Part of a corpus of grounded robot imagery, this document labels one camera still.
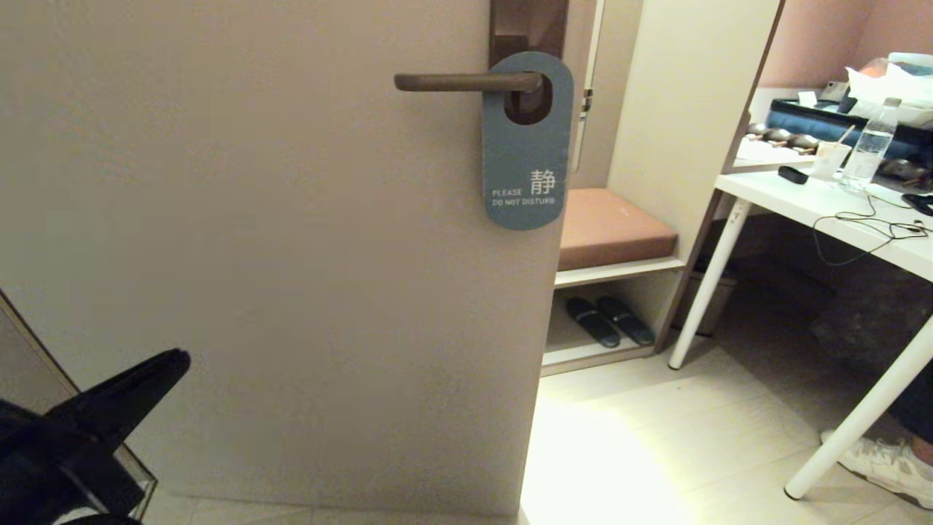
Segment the paper cup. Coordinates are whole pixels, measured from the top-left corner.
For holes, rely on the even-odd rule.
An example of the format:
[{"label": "paper cup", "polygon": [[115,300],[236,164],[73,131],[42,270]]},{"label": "paper cup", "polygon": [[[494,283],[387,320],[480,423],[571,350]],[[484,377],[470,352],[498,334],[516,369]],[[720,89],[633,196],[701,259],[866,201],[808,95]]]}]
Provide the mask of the paper cup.
[{"label": "paper cup", "polygon": [[810,177],[821,180],[832,180],[839,170],[839,166],[845,161],[845,157],[852,150],[851,146],[836,144],[835,142],[820,142],[816,149],[816,158]]}]

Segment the pink wall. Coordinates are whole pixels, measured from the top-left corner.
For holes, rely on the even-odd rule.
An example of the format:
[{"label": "pink wall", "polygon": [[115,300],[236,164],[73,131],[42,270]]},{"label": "pink wall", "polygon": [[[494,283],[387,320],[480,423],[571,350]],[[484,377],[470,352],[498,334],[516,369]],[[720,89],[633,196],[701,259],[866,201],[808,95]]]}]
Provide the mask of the pink wall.
[{"label": "pink wall", "polygon": [[933,0],[787,0],[761,88],[820,88],[891,51],[933,54]]},{"label": "pink wall", "polygon": [[933,54],[933,1],[875,0],[854,62],[860,67],[891,51]]},{"label": "pink wall", "polygon": [[845,80],[875,0],[787,0],[759,87],[822,87]]}]

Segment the desk surface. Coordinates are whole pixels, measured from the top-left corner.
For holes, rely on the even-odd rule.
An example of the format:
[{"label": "desk surface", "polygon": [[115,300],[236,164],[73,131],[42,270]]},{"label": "desk surface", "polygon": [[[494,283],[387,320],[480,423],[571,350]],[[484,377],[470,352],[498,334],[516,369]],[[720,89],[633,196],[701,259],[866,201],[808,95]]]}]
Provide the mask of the desk surface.
[{"label": "desk surface", "polygon": [[[776,171],[721,175],[716,180],[716,187],[807,226],[812,226],[820,217],[840,211],[871,213],[864,195],[845,192],[835,184],[815,178],[806,184],[793,184],[777,176]],[[892,203],[906,205],[900,200],[900,193],[876,184],[869,186],[869,192]],[[933,229],[933,217],[874,199],[872,202],[879,219],[906,223],[921,220],[927,228]],[[841,220],[822,220],[817,229],[865,250],[873,249],[886,240],[865,226]],[[874,255],[933,281],[933,237],[894,241],[875,251]]]}]

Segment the black remote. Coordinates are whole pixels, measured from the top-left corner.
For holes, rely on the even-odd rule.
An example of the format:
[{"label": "black remote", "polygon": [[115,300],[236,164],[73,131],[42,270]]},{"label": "black remote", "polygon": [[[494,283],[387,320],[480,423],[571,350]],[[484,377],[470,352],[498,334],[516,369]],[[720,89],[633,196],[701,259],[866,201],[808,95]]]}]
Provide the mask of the black remote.
[{"label": "black remote", "polygon": [[786,178],[794,184],[805,184],[807,179],[810,178],[810,176],[803,173],[801,170],[790,166],[781,166],[777,168],[777,175]]}]

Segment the plastic bottle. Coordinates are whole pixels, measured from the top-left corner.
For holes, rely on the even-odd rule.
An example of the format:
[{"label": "plastic bottle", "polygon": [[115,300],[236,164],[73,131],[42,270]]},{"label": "plastic bottle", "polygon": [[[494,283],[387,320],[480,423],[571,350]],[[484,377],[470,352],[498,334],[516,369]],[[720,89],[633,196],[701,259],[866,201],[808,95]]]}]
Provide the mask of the plastic bottle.
[{"label": "plastic bottle", "polygon": [[885,99],[881,113],[865,124],[862,136],[858,138],[849,162],[842,171],[840,184],[857,190],[864,190],[871,184],[898,128],[899,106],[899,98]]}]

